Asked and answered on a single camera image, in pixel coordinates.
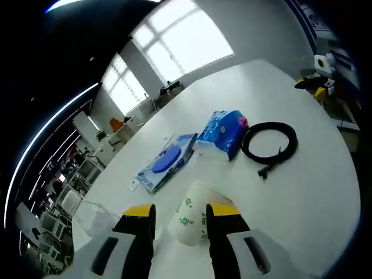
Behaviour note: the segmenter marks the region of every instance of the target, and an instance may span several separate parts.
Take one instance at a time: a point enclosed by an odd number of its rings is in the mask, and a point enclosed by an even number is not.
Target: black ceiling
[[[19,158],[34,135],[65,103],[100,82],[113,55],[121,51],[133,29],[158,5],[147,0],[84,0],[45,13],[54,2],[9,2],[13,8],[6,13],[2,203]],[[43,133],[26,157],[15,189],[30,160],[53,131],[97,92],[98,87],[79,99]],[[67,121],[38,154],[33,168],[42,168],[70,132]]]

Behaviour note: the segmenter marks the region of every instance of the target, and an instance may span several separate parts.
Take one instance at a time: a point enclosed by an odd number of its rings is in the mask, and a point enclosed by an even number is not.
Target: white table
[[[290,252],[292,261],[321,275],[339,258],[359,221],[355,168],[337,128],[323,108],[295,81],[263,60],[220,71],[194,82],[143,126],[112,160],[85,197],[120,215],[130,206],[156,205],[155,249],[150,278],[214,278],[207,245],[187,247],[164,229],[197,178],[232,199],[250,228],[258,228]],[[241,151],[230,163],[210,164],[194,155],[156,194],[135,191],[134,175],[158,154],[164,137],[201,132],[215,110],[240,110],[250,125],[279,121],[298,136],[297,152],[263,181],[263,166]],[[287,138],[258,134],[251,151],[269,156]],[[90,238],[73,219],[75,251]]]

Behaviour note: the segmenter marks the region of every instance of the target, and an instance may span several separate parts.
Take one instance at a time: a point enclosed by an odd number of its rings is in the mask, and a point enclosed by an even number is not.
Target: white wall
[[[94,149],[97,149],[101,145],[101,143],[96,139],[97,129],[90,122],[85,112],[80,112],[74,117],[72,122],[79,134],[86,139]]]
[[[101,86],[99,89],[89,116],[98,125],[98,127],[106,133],[112,133],[110,126],[111,118],[114,117],[120,121],[124,120],[124,115],[116,106],[103,86]]]
[[[224,34],[235,55],[180,78],[185,86],[217,71],[264,59],[294,79],[313,68],[313,52],[284,0],[194,0]]]
[[[149,97],[157,97],[164,84],[132,41],[129,41],[123,48],[120,56],[138,79]]]

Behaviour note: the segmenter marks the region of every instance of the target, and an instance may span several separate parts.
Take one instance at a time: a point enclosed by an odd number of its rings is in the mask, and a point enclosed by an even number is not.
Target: black cable
[[[251,142],[252,138],[261,131],[264,130],[277,130],[279,132],[282,132],[285,134],[288,139],[289,143],[288,146],[281,151],[279,148],[278,154],[271,156],[271,157],[258,157],[254,154],[252,154],[249,151],[249,143]],[[296,152],[298,146],[298,140],[295,130],[284,123],[280,122],[265,122],[256,124],[250,128],[248,128],[247,132],[245,133],[242,143],[241,143],[241,149],[252,160],[260,163],[260,164],[266,164],[267,166],[260,169],[257,173],[259,176],[261,176],[262,179],[267,178],[267,173],[272,170],[274,167],[276,167],[278,164],[284,162],[285,160],[288,160],[292,155]]]

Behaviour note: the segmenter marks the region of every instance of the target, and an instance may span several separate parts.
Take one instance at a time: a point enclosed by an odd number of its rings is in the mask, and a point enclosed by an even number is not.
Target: white paper cup
[[[188,246],[195,246],[206,238],[206,205],[209,202],[234,204],[224,195],[204,186],[201,182],[193,181],[167,226],[171,235]]]

